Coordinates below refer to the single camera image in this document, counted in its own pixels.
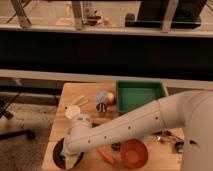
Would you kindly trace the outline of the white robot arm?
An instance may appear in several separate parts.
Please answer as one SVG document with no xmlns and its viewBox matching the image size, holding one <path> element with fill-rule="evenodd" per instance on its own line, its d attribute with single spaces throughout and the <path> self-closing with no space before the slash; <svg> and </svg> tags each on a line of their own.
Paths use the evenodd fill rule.
<svg viewBox="0 0 213 171">
<path fill-rule="evenodd" d="M 192 90 L 154 100 L 97 127 L 78 114 L 64 138 L 63 152 L 75 155 L 164 129 L 181 128 L 181 171 L 213 171 L 213 91 Z"/>
</svg>

